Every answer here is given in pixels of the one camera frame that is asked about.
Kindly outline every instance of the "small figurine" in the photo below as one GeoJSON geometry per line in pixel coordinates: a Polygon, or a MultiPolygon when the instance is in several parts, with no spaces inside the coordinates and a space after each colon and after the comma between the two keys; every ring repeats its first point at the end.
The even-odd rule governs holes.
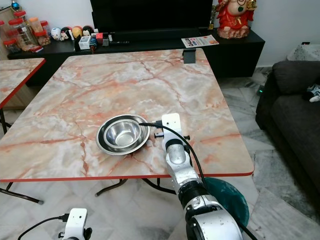
{"type": "Polygon", "coordinates": [[[83,33],[83,36],[91,36],[91,34],[94,33],[94,29],[89,25],[85,25],[83,27],[82,33],[83,33]]]}
{"type": "Polygon", "coordinates": [[[11,1],[11,9],[13,12],[19,12],[22,10],[21,6],[19,3],[15,2],[14,0],[11,1]]]}
{"type": "Polygon", "coordinates": [[[69,26],[65,26],[61,29],[61,41],[64,41],[66,39],[74,40],[74,36],[72,34],[71,27],[69,27],[69,26]]]}
{"type": "Polygon", "coordinates": [[[95,53],[95,50],[96,50],[97,47],[98,47],[98,42],[97,42],[96,36],[92,36],[92,37],[91,37],[90,43],[89,43],[89,47],[90,47],[90,49],[91,49],[92,54],[94,54],[94,53],[95,53]]]}
{"type": "Polygon", "coordinates": [[[54,40],[60,41],[61,40],[61,29],[58,27],[54,27],[51,29],[51,35],[54,40]]]}
{"type": "Polygon", "coordinates": [[[72,34],[74,36],[74,38],[76,39],[78,36],[82,37],[83,34],[82,34],[82,27],[80,26],[74,26],[72,28],[72,34]]]}
{"type": "Polygon", "coordinates": [[[248,21],[254,20],[256,0],[218,0],[220,27],[218,34],[224,39],[240,39],[248,36],[248,21]]]}

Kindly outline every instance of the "marble tabletop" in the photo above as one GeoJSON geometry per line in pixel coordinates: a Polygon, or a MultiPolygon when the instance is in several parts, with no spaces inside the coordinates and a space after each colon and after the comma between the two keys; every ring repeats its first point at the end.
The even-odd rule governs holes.
{"type": "Polygon", "coordinates": [[[253,162],[202,49],[69,57],[0,141],[2,182],[169,177],[162,139],[151,129],[138,151],[113,156],[96,144],[107,119],[149,122],[179,113],[205,176],[246,176],[253,162]]]}
{"type": "Polygon", "coordinates": [[[44,58],[0,61],[0,109],[45,62],[44,58]]]}

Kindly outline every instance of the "stainless steel bowl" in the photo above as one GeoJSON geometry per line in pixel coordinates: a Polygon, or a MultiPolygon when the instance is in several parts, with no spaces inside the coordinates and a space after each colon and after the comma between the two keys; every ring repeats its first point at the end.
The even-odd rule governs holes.
{"type": "Polygon", "coordinates": [[[121,119],[111,123],[103,134],[103,140],[115,149],[128,148],[141,136],[139,123],[131,119],[121,119]]]}
{"type": "Polygon", "coordinates": [[[115,116],[104,122],[99,127],[95,137],[96,144],[102,151],[110,155],[125,155],[133,153],[146,143],[150,134],[150,127],[140,126],[139,123],[147,123],[147,120],[135,114],[115,116]],[[121,133],[125,133],[127,136],[120,136],[121,133]]]}

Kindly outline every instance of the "dark gray sofa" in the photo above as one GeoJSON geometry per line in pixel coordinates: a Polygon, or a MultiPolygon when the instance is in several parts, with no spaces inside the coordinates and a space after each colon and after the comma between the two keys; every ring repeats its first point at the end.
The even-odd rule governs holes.
{"type": "Polygon", "coordinates": [[[282,61],[272,67],[256,109],[295,178],[320,212],[320,102],[302,99],[320,77],[319,61],[282,61]]]}

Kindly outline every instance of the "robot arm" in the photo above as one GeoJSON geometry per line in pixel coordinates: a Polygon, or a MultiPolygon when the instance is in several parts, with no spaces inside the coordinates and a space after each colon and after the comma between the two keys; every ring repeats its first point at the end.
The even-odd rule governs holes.
{"type": "MultiPolygon", "coordinates": [[[[182,136],[179,114],[162,116],[162,123],[182,136]]],[[[242,240],[233,217],[206,190],[201,178],[190,164],[183,142],[163,129],[167,169],[174,190],[183,207],[188,240],[242,240]]]]}

